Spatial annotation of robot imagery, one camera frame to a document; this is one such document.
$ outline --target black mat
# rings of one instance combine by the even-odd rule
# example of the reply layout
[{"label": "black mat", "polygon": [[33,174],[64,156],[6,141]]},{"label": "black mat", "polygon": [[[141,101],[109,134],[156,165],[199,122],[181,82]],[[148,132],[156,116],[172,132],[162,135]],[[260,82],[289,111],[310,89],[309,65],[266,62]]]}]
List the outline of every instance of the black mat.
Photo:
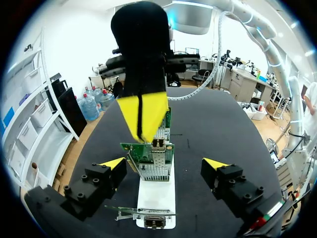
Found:
[{"label": "black mat", "polygon": [[[192,92],[169,88],[169,96]],[[233,216],[223,201],[217,201],[200,175],[203,157],[235,163],[255,185],[265,187],[265,196],[280,192],[277,174],[260,134],[232,96],[203,90],[185,101],[169,102],[172,108],[171,142],[175,144],[176,228],[142,229],[132,219],[115,221],[117,213],[102,205],[88,223],[108,234],[130,237],[234,237],[241,219]],[[125,156],[120,142],[133,142],[117,103],[113,103],[89,137],[75,166],[71,183],[85,166]],[[128,174],[112,200],[104,204],[136,207],[139,176]],[[281,223],[274,228],[275,235]]]}]

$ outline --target green circuit board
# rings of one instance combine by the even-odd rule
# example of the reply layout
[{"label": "green circuit board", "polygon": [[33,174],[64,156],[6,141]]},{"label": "green circuit board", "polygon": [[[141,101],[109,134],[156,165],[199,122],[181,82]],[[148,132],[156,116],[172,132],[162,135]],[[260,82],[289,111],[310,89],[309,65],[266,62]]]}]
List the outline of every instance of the green circuit board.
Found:
[{"label": "green circuit board", "polygon": [[[121,143],[122,148],[130,153],[136,164],[153,164],[151,144]],[[174,145],[165,145],[165,163],[170,164],[173,159]]]},{"label": "green circuit board", "polygon": [[169,143],[171,109],[168,108],[151,143],[121,143],[127,162],[143,180],[169,181],[174,145]]},{"label": "green circuit board", "polygon": [[170,128],[171,113],[171,108],[168,108],[168,111],[165,114],[165,128]]}]

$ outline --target office chair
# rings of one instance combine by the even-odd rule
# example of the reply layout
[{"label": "office chair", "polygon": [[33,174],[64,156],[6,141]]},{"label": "office chair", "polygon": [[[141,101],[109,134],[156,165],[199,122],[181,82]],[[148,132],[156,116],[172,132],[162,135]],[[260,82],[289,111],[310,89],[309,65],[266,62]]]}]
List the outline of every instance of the office chair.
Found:
[{"label": "office chair", "polygon": [[194,75],[192,77],[192,79],[197,82],[197,87],[199,87],[199,84],[209,77],[210,73],[211,73],[211,70],[208,70],[208,69],[198,70],[198,75]]}]

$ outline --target screw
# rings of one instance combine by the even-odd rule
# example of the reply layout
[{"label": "screw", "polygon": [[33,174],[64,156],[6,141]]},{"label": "screw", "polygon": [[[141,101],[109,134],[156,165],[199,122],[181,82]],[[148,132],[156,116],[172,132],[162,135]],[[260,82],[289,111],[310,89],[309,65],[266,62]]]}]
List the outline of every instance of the screw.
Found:
[{"label": "screw", "polygon": [[70,193],[70,192],[71,192],[70,186],[65,185],[65,186],[64,186],[64,192],[65,192],[65,193]]},{"label": "screw", "polygon": [[81,180],[82,181],[87,181],[88,179],[88,176],[87,175],[81,175]]},{"label": "screw", "polygon": [[235,183],[236,183],[236,180],[234,180],[234,179],[230,179],[230,180],[229,180],[229,184],[230,184],[230,185],[234,185]]},{"label": "screw", "polygon": [[85,194],[83,194],[82,192],[80,192],[80,193],[77,194],[77,198],[78,198],[79,201],[82,201],[82,200],[85,199]]},{"label": "screw", "polygon": [[264,187],[258,187],[258,189],[257,189],[257,193],[258,194],[262,194],[264,192]]},{"label": "screw", "polygon": [[94,183],[94,185],[98,185],[99,184],[99,179],[98,178],[94,178],[93,179],[93,183]]},{"label": "screw", "polygon": [[251,196],[250,194],[246,193],[246,194],[243,196],[243,198],[244,198],[245,200],[250,200],[250,199],[252,198],[252,196]]}]

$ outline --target door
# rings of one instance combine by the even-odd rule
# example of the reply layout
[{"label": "door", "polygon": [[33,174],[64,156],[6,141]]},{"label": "door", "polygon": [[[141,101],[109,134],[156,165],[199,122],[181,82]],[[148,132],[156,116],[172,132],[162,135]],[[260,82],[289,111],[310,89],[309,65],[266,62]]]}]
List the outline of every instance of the door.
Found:
[{"label": "door", "polygon": [[240,89],[241,89],[241,86],[237,84],[235,81],[231,80],[229,92],[234,99],[236,99],[237,96],[239,95]]}]

